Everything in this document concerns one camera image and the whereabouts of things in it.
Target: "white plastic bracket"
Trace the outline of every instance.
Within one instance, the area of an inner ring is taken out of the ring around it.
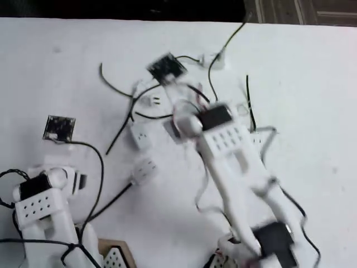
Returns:
[[[121,250],[113,247],[104,259],[104,268],[129,268]]]

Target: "perforated plastic bracket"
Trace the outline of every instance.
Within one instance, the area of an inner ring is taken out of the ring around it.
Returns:
[[[104,268],[129,268],[120,247],[113,247],[104,259]]]
[[[206,144],[202,145],[210,151],[211,156],[217,157],[239,149],[242,145],[241,139],[238,126],[229,124],[208,131],[205,134]]]
[[[15,204],[18,225],[23,229],[29,223],[64,208],[61,190],[51,188]]]

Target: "black plastic piece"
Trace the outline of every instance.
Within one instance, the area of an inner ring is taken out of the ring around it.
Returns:
[[[76,119],[49,116],[44,131],[44,140],[71,141]]]
[[[155,61],[147,70],[161,85],[168,85],[187,72],[171,53]]]
[[[201,121],[202,130],[210,130],[232,120],[232,116],[226,105],[213,107],[197,115]]]
[[[282,222],[273,222],[253,231],[262,247],[262,258],[275,254],[282,268],[297,267],[296,260],[291,251],[294,241]]]
[[[40,174],[20,184],[20,198],[25,200],[50,188],[52,186],[48,177],[45,174]]]
[[[78,189],[83,189],[87,184],[87,175],[80,174]]]

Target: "black cable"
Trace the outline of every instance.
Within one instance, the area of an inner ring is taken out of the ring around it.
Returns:
[[[54,141],[56,144],[73,144],[73,145],[87,146],[87,147],[89,147],[89,148],[91,148],[91,149],[93,149],[95,151],[95,153],[98,155],[98,158],[100,160],[101,172],[100,172],[100,185],[99,185],[98,195],[97,195],[97,198],[96,198],[96,200],[94,202],[94,205],[93,205],[92,209],[90,210],[89,215],[85,219],[85,221],[83,223],[83,226],[82,226],[82,228],[81,228],[81,230],[79,232],[79,235],[78,235],[79,236],[78,237],[79,243],[82,243],[82,238],[83,238],[83,233],[84,233],[85,226],[88,224],[90,217],[94,213],[94,210],[96,209],[96,207],[98,205],[98,202],[99,202],[99,199],[100,199],[100,195],[102,194],[103,182],[104,182],[104,161],[103,161],[102,155],[100,154],[98,149],[95,148],[93,145],[91,145],[89,143],[82,142],[82,141],[66,141],[66,142],[58,142],[58,141],[55,141],[55,140],[52,140],[52,141]]]
[[[5,176],[6,174],[10,174],[10,173],[16,173],[20,176],[22,176],[25,180],[29,180],[30,177],[27,175],[26,172],[20,170],[20,169],[9,169],[9,170],[6,170],[4,172],[1,172],[0,173],[0,178]],[[1,198],[0,198],[0,205],[2,205],[3,207],[6,207],[6,208],[9,208],[9,209],[14,209],[15,208],[15,204],[12,202],[10,204],[4,202]]]
[[[110,84],[110,82],[108,82],[108,81],[106,80],[106,78],[105,78],[104,75],[103,75],[103,63],[100,63],[100,65],[99,65],[99,75],[100,75],[101,79],[103,80],[103,82],[104,82],[108,87],[110,87],[111,89],[115,90],[116,92],[118,92],[119,94],[121,94],[121,95],[123,95],[123,96],[126,96],[126,97],[128,97],[128,98],[133,98],[132,95],[120,91],[119,89],[117,89],[115,86],[113,86],[112,84]]]
[[[56,244],[56,245],[67,246],[70,249],[74,249],[74,248],[78,247],[83,251],[83,253],[86,255],[86,257],[90,260],[90,262],[96,268],[102,268],[82,244],[72,244],[72,243],[65,243],[65,242],[54,241],[54,240],[16,239],[16,238],[0,239],[0,243],[44,243],[44,244]],[[61,258],[61,261],[63,262],[64,266],[66,266],[66,264],[64,263],[64,258],[63,257]]]
[[[307,222],[307,214],[306,214],[305,210],[299,205],[299,203],[295,199],[292,198],[291,195],[289,195],[281,186],[280,186],[280,188],[281,188],[281,191],[283,191],[283,194],[287,197],[287,199],[289,199],[291,201],[291,203],[293,203],[295,205],[295,207],[301,212],[301,214],[303,216],[303,219],[300,223],[302,234],[303,234],[304,238],[306,239],[306,241],[313,247],[313,249],[317,253],[317,259],[314,264],[314,268],[317,268],[321,261],[321,252],[320,252],[319,248],[311,241],[311,239],[306,234],[305,223]]]
[[[139,112],[135,112],[135,114],[137,114],[138,116],[147,118],[147,119],[164,119],[164,118],[172,117],[172,114],[167,114],[165,116],[147,116],[147,115],[139,113]]]
[[[120,127],[118,133],[117,133],[116,136],[114,137],[112,143],[109,145],[109,148],[107,149],[105,155],[108,155],[108,154],[110,153],[110,151],[111,151],[111,149],[113,148],[113,146],[114,146],[115,142],[117,141],[118,137],[120,136],[120,134],[121,134],[121,133],[123,132],[123,130],[125,129],[125,126],[128,124],[129,119],[130,119],[130,116],[131,116],[131,114],[132,114],[132,112],[133,112],[133,108],[134,108],[134,105],[136,104],[136,102],[140,99],[141,96],[143,96],[144,94],[146,94],[148,91],[150,91],[150,90],[152,90],[152,89],[154,89],[154,88],[157,88],[157,87],[159,87],[159,86],[160,86],[160,84],[154,85],[154,86],[152,86],[152,87],[150,87],[150,88],[144,90],[142,93],[140,93],[140,94],[138,95],[138,97],[133,98],[132,104],[131,104],[130,109],[129,109],[129,113],[128,113],[127,117],[125,118],[124,123],[123,123],[122,126]]]
[[[6,170],[4,172],[1,172],[0,173],[0,178],[2,176],[5,176],[6,174],[9,174],[9,173],[16,173],[16,174],[22,176],[25,180],[29,180],[30,179],[30,177],[27,175],[27,173],[22,171],[22,170],[20,170],[20,169],[9,169],[9,170]]]
[[[250,126],[250,132],[255,132],[255,131],[257,131],[257,124],[255,123],[254,114],[253,114],[253,110],[252,110],[252,103],[250,101],[248,75],[245,77],[245,86],[247,87],[247,102],[248,102],[248,109],[249,109],[249,114],[250,114],[250,121],[252,123]]]
[[[194,92],[196,92],[196,94],[200,95],[201,97],[204,98],[205,101],[207,101],[208,103],[210,103],[209,98],[207,98],[207,96],[205,94],[203,94],[201,91],[199,91],[197,88],[195,88],[193,85],[190,84],[186,84],[188,86],[188,88],[192,89]]]
[[[21,237],[21,239],[22,239],[22,232],[20,231],[20,229],[19,229],[19,227],[18,227],[18,223],[17,223],[17,221],[16,221],[16,210],[13,210],[13,211],[12,211],[12,223],[13,223],[13,225],[15,226],[15,229],[16,229],[18,235],[19,235],[19,236]]]
[[[228,38],[227,42],[224,44],[224,46],[222,47],[222,49],[219,51],[219,53],[216,54],[216,57],[214,57],[213,61],[211,62],[210,66],[208,67],[208,82],[210,83],[211,89],[213,91],[214,97],[216,99],[216,102],[218,101],[218,96],[217,93],[212,85],[212,81],[211,81],[211,69],[212,66],[214,64],[214,62],[218,59],[218,57],[220,57],[222,55],[222,53],[224,52],[225,48],[228,46],[229,42],[232,40],[232,38],[237,34],[237,32],[239,32],[243,26],[249,21],[250,17],[252,16],[252,13],[250,12],[244,19],[242,25],[240,25],[238,27],[238,29],[236,29],[233,34]]]
[[[195,61],[195,62],[197,62],[197,63],[200,62],[200,60],[195,59],[195,58],[192,58],[192,57],[190,57],[190,56],[186,56],[186,55],[176,57],[176,59],[183,59],[183,58],[193,60],[193,61]]]
[[[124,187],[123,190],[120,191],[108,204],[106,204],[100,211],[95,213],[93,216],[90,217],[89,221],[96,219],[99,215],[101,215],[107,208],[109,208],[115,201],[117,201],[129,188],[133,186],[132,183],[129,183],[127,186]]]
[[[254,120],[254,114],[253,114],[253,110],[252,110],[252,106],[250,105],[250,95],[249,95],[249,83],[248,83],[248,76],[246,76],[246,85],[247,85],[247,101],[248,101],[248,107],[249,107],[249,111],[250,111],[250,118],[252,120],[252,125],[253,125],[253,129],[254,131],[257,130],[257,127],[255,125],[255,120]],[[272,140],[274,139],[276,133],[277,133],[277,130],[275,127],[266,127],[266,128],[263,128],[263,130],[271,130],[272,133],[269,135],[268,139],[267,139],[267,142],[266,144],[263,145],[263,150],[260,154],[260,158],[262,160],[262,163],[264,164],[264,157],[265,157],[265,154],[266,154],[266,151],[268,150]],[[278,183],[278,180],[277,179],[272,179],[270,182],[269,182],[269,186],[268,186],[268,189],[265,191],[267,192],[269,190],[269,188],[275,184],[275,183]],[[302,234],[304,236],[304,238],[306,239],[306,241],[312,246],[312,248],[316,251],[317,253],[317,259],[315,261],[315,264],[314,264],[314,268],[317,268],[320,261],[321,261],[321,252],[319,250],[319,248],[311,241],[311,239],[307,236],[306,234],[306,231],[305,231],[305,223],[307,222],[307,214],[305,212],[305,210],[299,205],[299,203],[291,196],[289,195],[280,185],[279,187],[281,188],[281,191],[283,192],[283,194],[286,196],[287,199],[290,200],[291,203],[293,203],[295,205],[295,207],[300,211],[300,213],[302,214],[303,216],[303,219],[302,221],[300,222],[300,227],[301,227],[301,231],[302,231]]]

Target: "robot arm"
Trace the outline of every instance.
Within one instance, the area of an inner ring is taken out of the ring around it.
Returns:
[[[181,132],[197,139],[197,149],[223,199],[224,213],[251,255],[259,259],[268,255],[277,256],[274,262],[280,266],[269,263],[264,267],[295,267],[296,261],[300,267],[313,267],[313,262],[302,265],[306,263],[305,257],[300,258],[301,249],[309,248],[300,219],[262,163],[250,133],[239,122],[235,109],[218,105],[182,118],[177,125]],[[244,204],[244,193],[248,191],[270,206],[278,222],[257,230],[251,229]],[[239,255],[233,252],[235,246],[221,244],[226,245],[225,248],[235,257]]]

